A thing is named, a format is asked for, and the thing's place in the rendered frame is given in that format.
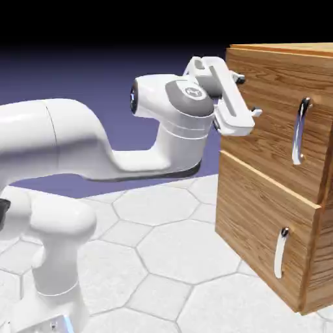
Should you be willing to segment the light wood cabinet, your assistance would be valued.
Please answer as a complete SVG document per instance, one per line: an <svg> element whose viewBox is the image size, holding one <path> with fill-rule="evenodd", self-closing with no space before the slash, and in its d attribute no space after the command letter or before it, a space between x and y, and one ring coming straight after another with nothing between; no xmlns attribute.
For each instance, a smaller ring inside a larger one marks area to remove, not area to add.
<svg viewBox="0 0 333 333"><path fill-rule="evenodd" d="M333 305L333 42L234 44L261 115L224 137L216 232L295 312Z"/></svg>

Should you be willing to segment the wood cabinet door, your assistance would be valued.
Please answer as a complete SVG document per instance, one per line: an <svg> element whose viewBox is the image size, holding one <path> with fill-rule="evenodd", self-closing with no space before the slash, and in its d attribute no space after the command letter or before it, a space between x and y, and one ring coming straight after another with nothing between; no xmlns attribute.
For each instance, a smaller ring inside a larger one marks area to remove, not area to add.
<svg viewBox="0 0 333 333"><path fill-rule="evenodd" d="M232 45L229 69L245 76L239 85L249 109L260 108L246 137L225 137L222 148L315 204L328 191L333 154L333 51L297 51L287 46ZM291 158L301 100L310 97L302 134L303 160Z"/></svg>
<svg viewBox="0 0 333 333"><path fill-rule="evenodd" d="M222 150L215 231L295 312L303 312L320 205ZM274 275L280 230L289 228L282 278Z"/></svg>

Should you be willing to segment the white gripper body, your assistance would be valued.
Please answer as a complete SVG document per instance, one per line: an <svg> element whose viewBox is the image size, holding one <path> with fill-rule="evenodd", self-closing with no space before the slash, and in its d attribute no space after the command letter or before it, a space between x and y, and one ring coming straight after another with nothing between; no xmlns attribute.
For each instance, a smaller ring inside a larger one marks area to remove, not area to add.
<svg viewBox="0 0 333 333"><path fill-rule="evenodd" d="M237 137L248 135L255 122L225 61L219 57L203 57L202 60L215 75L222 89L222 97L215 111L220 134Z"/></svg>

